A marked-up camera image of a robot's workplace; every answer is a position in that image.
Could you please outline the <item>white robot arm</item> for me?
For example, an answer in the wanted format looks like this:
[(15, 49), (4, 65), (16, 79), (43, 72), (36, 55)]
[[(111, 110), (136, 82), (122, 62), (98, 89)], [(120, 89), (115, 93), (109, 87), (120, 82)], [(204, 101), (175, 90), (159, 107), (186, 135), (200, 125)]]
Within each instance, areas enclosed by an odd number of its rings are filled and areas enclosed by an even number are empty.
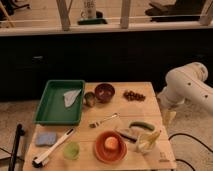
[(190, 100), (213, 114), (213, 88), (205, 83), (207, 78), (207, 67), (200, 62), (171, 69), (166, 74), (166, 86), (157, 95), (165, 127), (176, 116), (174, 108), (182, 105), (185, 100)]

